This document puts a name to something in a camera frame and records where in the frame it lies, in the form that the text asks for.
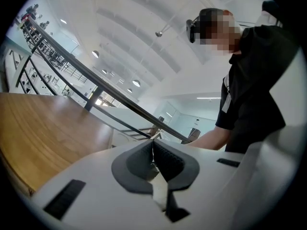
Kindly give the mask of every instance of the railing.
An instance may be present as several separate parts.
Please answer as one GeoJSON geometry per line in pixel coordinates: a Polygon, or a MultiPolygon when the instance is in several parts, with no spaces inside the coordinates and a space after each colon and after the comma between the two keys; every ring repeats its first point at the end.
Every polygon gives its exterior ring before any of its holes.
{"type": "MultiPolygon", "coordinates": [[[[132,110],[133,112],[135,112],[136,114],[140,115],[141,117],[143,117],[144,119],[146,119],[147,121],[151,122],[152,124],[154,124],[156,126],[156,130],[162,129],[165,132],[173,135],[174,137],[184,141],[184,142],[190,142],[190,139],[188,139],[187,137],[183,136],[182,134],[178,133],[177,131],[175,131],[174,129],[170,128],[168,125],[166,125],[165,123],[163,123],[161,120],[159,120],[158,118],[154,117],[153,115],[151,115],[149,112],[145,111],[143,108],[139,107],[136,103],[134,103],[132,100],[130,100],[128,97],[126,97],[125,95],[123,95],[121,92],[119,92],[117,89],[115,89],[113,86],[111,86],[109,83],[107,83],[106,81],[104,81],[103,79],[101,79],[99,76],[97,76],[95,73],[93,73],[90,69],[88,69],[85,65],[83,65],[81,62],[79,62],[72,54],[70,54],[69,52],[67,52],[61,45],[59,45],[51,36],[49,36],[32,18],[29,18],[30,22],[32,23],[32,26],[36,29],[36,31],[38,32],[38,34],[36,34],[36,36],[39,37],[38,41],[34,40],[33,37],[31,36],[31,34],[29,33],[28,29],[25,28],[26,32],[28,33],[28,36],[30,37],[30,40],[32,41],[32,45],[33,45],[33,49],[32,52],[38,52],[38,54],[42,57],[42,59],[48,64],[48,66],[55,72],[55,74],[64,82],[66,83],[66,85],[71,88],[78,96],[80,96],[81,98],[83,98],[86,101],[86,105],[85,105],[85,109],[90,111],[92,107],[96,108],[97,110],[99,110],[101,113],[107,115],[108,117],[112,118],[113,120],[115,120],[116,122],[122,124],[123,126],[129,128],[131,131],[134,131],[146,138],[151,138],[154,134],[148,134],[145,132],[142,132],[140,129],[136,129],[134,127],[132,127],[131,125],[123,122],[122,120],[116,118],[115,116],[113,116],[112,114],[108,113],[107,111],[105,111],[103,108],[100,108],[98,105],[95,105],[95,102],[97,100],[97,98],[101,95],[101,93],[103,91],[105,91],[106,93],[108,93],[109,95],[111,95],[113,98],[115,98],[116,100],[118,100],[119,102],[121,102],[123,105],[125,105],[126,107],[128,107],[130,110],[132,110]],[[90,80],[92,83],[94,83],[95,85],[97,85],[96,90],[94,91],[94,93],[92,94],[92,96],[88,99],[86,96],[84,96],[78,89],[76,89],[73,85],[71,85],[61,74],[60,74],[60,70],[59,68],[57,68],[57,66],[55,66],[52,63],[52,60],[50,60],[52,58],[52,56],[47,55],[46,53],[42,52],[42,50],[40,48],[42,48],[42,45],[48,45],[52,50],[54,50],[54,52],[56,54],[58,54],[59,56],[63,57],[63,59],[68,62],[74,69],[75,72],[78,71],[81,75],[83,75],[85,78],[87,78],[88,80],[90,80]]],[[[33,61],[31,60],[31,58],[29,58],[29,61],[31,62],[31,64],[33,65],[33,67],[35,68],[38,76],[40,77],[40,79],[44,82],[44,84],[47,86],[47,88],[53,93],[56,94],[56,92],[52,89],[52,87],[46,82],[44,81],[43,77],[39,74],[39,71],[37,70],[35,64],[33,63],[33,61]]]]}

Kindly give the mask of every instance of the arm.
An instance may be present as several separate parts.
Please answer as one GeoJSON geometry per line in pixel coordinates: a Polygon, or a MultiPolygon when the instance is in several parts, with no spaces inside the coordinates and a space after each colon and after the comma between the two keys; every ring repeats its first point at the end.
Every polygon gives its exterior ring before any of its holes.
{"type": "Polygon", "coordinates": [[[220,128],[215,126],[215,128],[203,136],[199,137],[197,140],[187,144],[191,147],[205,148],[210,150],[218,150],[222,148],[228,141],[230,137],[231,130],[220,128]]]}

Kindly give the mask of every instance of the black slot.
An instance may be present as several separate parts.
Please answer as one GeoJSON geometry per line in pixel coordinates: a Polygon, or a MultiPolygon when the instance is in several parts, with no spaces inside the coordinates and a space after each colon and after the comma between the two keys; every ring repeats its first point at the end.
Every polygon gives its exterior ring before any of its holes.
{"type": "Polygon", "coordinates": [[[228,160],[228,159],[218,159],[217,162],[222,163],[222,164],[226,164],[232,167],[239,167],[240,162],[237,161],[233,161],[233,160],[228,160]]]}
{"type": "Polygon", "coordinates": [[[56,219],[61,219],[79,193],[85,186],[85,182],[71,180],[44,208],[44,211],[56,219]]]}

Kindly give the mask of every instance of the wooden surface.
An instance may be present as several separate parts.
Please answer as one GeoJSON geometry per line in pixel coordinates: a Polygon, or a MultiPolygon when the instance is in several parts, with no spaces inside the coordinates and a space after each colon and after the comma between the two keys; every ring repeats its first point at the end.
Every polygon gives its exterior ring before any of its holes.
{"type": "Polygon", "coordinates": [[[64,96],[0,93],[0,149],[36,191],[80,158],[109,148],[113,129],[64,96]]]}

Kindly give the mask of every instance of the ceiling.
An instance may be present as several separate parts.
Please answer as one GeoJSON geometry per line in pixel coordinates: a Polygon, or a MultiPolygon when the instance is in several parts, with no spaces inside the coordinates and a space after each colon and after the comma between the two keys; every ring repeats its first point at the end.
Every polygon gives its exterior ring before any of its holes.
{"type": "Polygon", "coordinates": [[[255,22],[263,0],[48,0],[61,24],[80,43],[87,67],[106,69],[107,78],[138,98],[182,70],[203,66],[210,55],[191,44],[185,21],[207,7],[228,8],[241,21],[255,22]],[[155,32],[162,31],[162,37],[155,32]],[[92,51],[97,50],[96,59],[92,51]],[[141,82],[138,88],[132,80],[141,82]]]}

